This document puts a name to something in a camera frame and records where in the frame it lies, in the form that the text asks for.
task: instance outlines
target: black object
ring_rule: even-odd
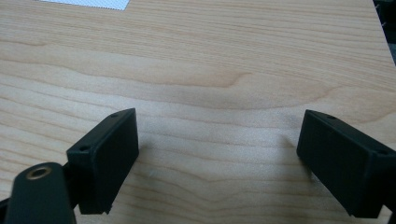
[[[370,136],[306,110],[297,154],[350,215],[396,211],[396,152]]]
[[[108,213],[139,154],[134,109],[102,120],[67,150],[68,163],[30,167],[0,202],[0,223],[76,223],[81,214]]]
[[[374,4],[385,38],[388,43],[396,44],[396,1],[374,0]]]

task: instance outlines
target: wood grain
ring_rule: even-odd
[[[78,223],[386,223],[349,217],[295,148],[306,109],[396,148],[396,69],[370,0],[0,1],[0,196],[110,113],[141,154]]]

